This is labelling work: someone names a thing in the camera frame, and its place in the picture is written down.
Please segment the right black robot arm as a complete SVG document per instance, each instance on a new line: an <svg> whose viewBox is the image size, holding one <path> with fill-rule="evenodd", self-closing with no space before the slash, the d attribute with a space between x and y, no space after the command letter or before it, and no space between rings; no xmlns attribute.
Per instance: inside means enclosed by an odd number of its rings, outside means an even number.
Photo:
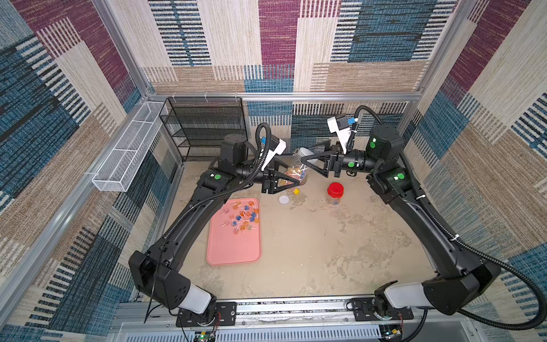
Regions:
<svg viewBox="0 0 547 342"><path fill-rule="evenodd" d="M373 307L380 319L408 306L436 309L453 315L483 294L500 275L499 266L456 244L428 215L436 213L420 187L414 188L409 168L399 164L404 139L396 128L377 125L365 150L343 152L340 144L323 142L324 152L305 156L301 162L324 177L367 173L371 189L404 219L419 238L434 268L435 276L423 282L389 282L375 291Z"/></svg>

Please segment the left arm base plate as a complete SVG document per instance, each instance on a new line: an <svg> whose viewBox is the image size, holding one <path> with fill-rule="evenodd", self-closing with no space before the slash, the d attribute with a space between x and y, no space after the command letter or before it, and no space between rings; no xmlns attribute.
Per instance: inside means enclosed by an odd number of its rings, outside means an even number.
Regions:
<svg viewBox="0 0 547 342"><path fill-rule="evenodd" d="M194 313L190 310L179 309L176 327L234 326L236 323L236 314L236 302L216 302L214 306L209 306L204 313Z"/></svg>

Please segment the translucent white jar lid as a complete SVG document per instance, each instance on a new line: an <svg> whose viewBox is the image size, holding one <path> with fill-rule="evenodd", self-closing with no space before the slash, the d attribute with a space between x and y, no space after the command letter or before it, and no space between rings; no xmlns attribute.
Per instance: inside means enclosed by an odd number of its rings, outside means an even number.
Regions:
<svg viewBox="0 0 547 342"><path fill-rule="evenodd" d="M289 196L287 196L287 195L280 195L280 196L278 197L278 200L279 200L279 203L280 203L281 205L288 205L288 204L290 203L290 201L291 201L290 198L289 198Z"/></svg>

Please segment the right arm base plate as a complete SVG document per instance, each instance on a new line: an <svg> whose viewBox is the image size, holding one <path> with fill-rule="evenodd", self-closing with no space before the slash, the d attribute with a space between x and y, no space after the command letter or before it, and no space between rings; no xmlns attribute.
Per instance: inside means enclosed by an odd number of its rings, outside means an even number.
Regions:
<svg viewBox="0 0 547 342"><path fill-rule="evenodd" d="M374 296L350 299L346 309L352 312L356 321L412 320L414 314L410 308L394 309L383 299Z"/></svg>

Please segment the white lid candy jar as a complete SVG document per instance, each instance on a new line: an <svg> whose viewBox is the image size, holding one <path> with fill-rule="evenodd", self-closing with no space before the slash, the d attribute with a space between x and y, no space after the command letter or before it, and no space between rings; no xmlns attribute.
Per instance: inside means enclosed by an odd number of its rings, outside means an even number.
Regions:
<svg viewBox="0 0 547 342"><path fill-rule="evenodd" d="M313 152L307 148L298 148L293 152L292 160L285 171L285 175L299 181L299 185L306 184L306 175L309 167L301 162L303 157L313 155Z"/></svg>

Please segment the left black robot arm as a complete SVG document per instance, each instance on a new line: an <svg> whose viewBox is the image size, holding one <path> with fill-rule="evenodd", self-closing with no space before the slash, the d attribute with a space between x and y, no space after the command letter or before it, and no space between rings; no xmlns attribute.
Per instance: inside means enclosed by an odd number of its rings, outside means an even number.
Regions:
<svg viewBox="0 0 547 342"><path fill-rule="evenodd" d="M169 310L184 309L208 315L215 309L213 294L179 273L186 256L206 223L230 196L261 183L265 193L281 191L279 155L286 142L271 131L251 143L243 135L227 135L220 155L201 174L190 201L170 228L145 252L134 252L129 268L136 289Z"/></svg>

